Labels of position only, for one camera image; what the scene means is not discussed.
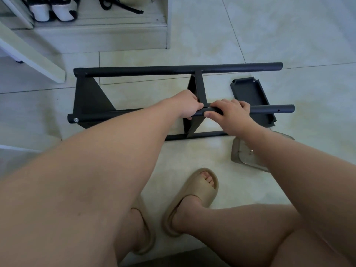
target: slide sandal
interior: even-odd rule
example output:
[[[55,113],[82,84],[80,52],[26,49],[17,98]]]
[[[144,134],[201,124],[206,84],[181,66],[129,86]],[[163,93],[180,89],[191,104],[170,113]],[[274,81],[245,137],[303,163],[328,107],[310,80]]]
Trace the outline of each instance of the slide sandal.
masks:
[[[154,230],[152,221],[148,215],[147,208],[145,206],[145,203],[144,203],[141,195],[139,195],[136,198],[131,209],[137,209],[141,213],[141,216],[144,220],[145,229],[148,233],[149,238],[148,238],[147,244],[140,250],[132,251],[136,255],[143,255],[143,254],[147,253],[148,251],[150,251],[152,249],[152,247],[154,246],[154,243],[156,241],[156,232]]]
[[[201,172],[208,172],[214,181],[214,187],[212,187],[205,179],[200,175]],[[162,218],[163,230],[172,237],[179,237],[181,233],[176,232],[172,228],[172,219],[175,215],[180,202],[186,196],[197,196],[202,201],[203,207],[209,207],[214,201],[217,191],[219,189],[219,181],[212,170],[208,168],[201,168],[196,170],[184,183],[181,190],[168,206]]]

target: person's left hand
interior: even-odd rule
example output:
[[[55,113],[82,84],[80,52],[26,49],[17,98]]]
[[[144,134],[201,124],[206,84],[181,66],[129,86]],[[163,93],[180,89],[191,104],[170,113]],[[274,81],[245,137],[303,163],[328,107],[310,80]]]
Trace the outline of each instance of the person's left hand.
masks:
[[[203,103],[198,102],[198,98],[189,90],[184,90],[169,98],[180,111],[180,117],[191,120],[191,116],[204,107]]]

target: black tray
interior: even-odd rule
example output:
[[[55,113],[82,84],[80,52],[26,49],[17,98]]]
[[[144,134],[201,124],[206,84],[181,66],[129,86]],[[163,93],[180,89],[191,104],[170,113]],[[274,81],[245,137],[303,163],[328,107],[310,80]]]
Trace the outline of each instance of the black tray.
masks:
[[[237,100],[246,101],[251,106],[269,105],[260,81],[254,77],[235,79],[230,86]],[[277,121],[274,114],[252,114],[251,118],[264,127],[272,127]]]

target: person's right arm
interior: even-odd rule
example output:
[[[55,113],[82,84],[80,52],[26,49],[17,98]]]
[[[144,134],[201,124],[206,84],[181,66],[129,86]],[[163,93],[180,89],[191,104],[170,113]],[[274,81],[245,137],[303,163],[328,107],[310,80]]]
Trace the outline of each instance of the person's right arm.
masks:
[[[205,112],[229,135],[243,139],[264,162],[309,225],[356,263],[356,165],[288,139],[255,123],[250,105],[223,99]]]

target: black metal frame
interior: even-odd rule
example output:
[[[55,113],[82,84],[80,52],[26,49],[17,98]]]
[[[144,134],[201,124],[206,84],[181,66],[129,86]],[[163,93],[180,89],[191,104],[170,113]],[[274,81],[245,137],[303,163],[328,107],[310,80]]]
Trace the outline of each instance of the black metal frame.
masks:
[[[183,119],[184,134],[168,135],[166,141],[178,139],[196,139],[205,137],[225,136],[223,131],[195,133],[203,122],[205,111],[215,111],[222,114],[218,108],[209,107],[207,102],[203,73],[229,73],[281,70],[281,62],[257,64],[228,64],[228,65],[194,65],[172,67],[98,67],[76,68],[74,75],[77,85],[74,97],[73,113],[68,114],[69,123],[77,123],[87,129],[113,117],[140,110],[140,108],[116,110],[106,97],[94,77],[140,76],[140,75],[176,75],[191,74],[188,90],[194,93],[199,102],[204,104],[203,109],[193,115],[192,120]],[[294,105],[266,105],[251,106],[250,114],[254,113],[290,113],[295,110]]]

